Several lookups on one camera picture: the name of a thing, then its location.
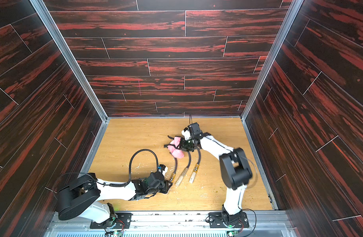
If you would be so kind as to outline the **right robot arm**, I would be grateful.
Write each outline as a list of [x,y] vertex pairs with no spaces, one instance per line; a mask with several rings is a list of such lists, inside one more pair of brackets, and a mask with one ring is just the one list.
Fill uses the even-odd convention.
[[198,123],[192,123],[182,131],[182,138],[176,149],[185,152],[204,150],[217,158],[220,163],[222,181],[227,187],[226,199],[218,218],[210,214],[210,223],[219,221],[228,228],[234,228],[237,224],[248,228],[249,223],[242,209],[242,200],[253,172],[244,150],[219,142],[210,133],[202,132]]

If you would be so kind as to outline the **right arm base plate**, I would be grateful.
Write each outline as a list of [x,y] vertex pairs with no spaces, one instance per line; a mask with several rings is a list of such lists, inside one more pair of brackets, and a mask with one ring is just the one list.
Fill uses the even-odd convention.
[[209,212],[205,219],[210,228],[249,228],[248,218],[245,212],[240,211],[235,215],[226,212]]

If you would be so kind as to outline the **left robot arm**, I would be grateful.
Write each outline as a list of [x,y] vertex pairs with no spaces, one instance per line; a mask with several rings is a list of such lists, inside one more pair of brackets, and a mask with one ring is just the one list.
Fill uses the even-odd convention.
[[86,173],[57,193],[58,218],[61,221],[76,217],[101,224],[115,217],[114,208],[102,200],[137,201],[149,199],[157,193],[167,194],[173,183],[165,180],[164,172],[152,172],[149,177],[130,181],[127,185],[96,178]]

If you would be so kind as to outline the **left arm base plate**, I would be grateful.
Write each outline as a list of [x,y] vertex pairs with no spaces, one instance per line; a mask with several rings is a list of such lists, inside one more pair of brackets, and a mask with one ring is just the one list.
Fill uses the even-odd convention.
[[106,221],[98,224],[92,221],[90,224],[91,229],[129,229],[132,222],[133,214],[130,212],[116,212],[115,217],[110,217]]

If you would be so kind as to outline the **small sickle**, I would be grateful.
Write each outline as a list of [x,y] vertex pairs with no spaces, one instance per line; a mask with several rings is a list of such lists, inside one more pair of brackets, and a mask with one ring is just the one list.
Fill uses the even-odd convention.
[[170,181],[171,183],[173,183],[173,182],[174,182],[174,179],[175,179],[175,176],[176,176],[176,172],[177,172],[177,169],[178,169],[178,159],[177,159],[177,158],[174,158],[174,160],[175,160],[174,171],[173,171],[173,173],[172,173],[172,175],[171,175],[171,177],[170,177],[170,179],[169,179],[169,181]]
[[200,166],[200,162],[201,162],[201,151],[200,149],[198,148],[197,149],[197,153],[198,153],[198,160],[197,160],[197,163],[192,171],[192,174],[191,174],[191,177],[190,177],[190,180],[189,182],[192,184],[196,178],[196,175],[198,173],[198,169],[199,169],[199,166]]
[[187,154],[188,154],[188,164],[187,166],[184,168],[184,170],[182,171],[181,175],[179,176],[178,180],[176,181],[176,186],[180,186],[180,184],[182,183],[184,177],[186,176],[187,172],[188,172],[188,169],[190,167],[190,164],[191,164],[191,154],[189,151],[187,151]]

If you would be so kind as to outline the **pink rag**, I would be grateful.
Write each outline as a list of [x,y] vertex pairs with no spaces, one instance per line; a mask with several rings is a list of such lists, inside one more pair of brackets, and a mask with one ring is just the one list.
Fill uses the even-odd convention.
[[179,136],[175,137],[168,136],[168,138],[171,139],[171,142],[169,144],[164,145],[164,148],[167,148],[170,154],[174,158],[182,159],[184,157],[184,153],[182,150],[179,149],[179,145],[181,143],[182,138]]

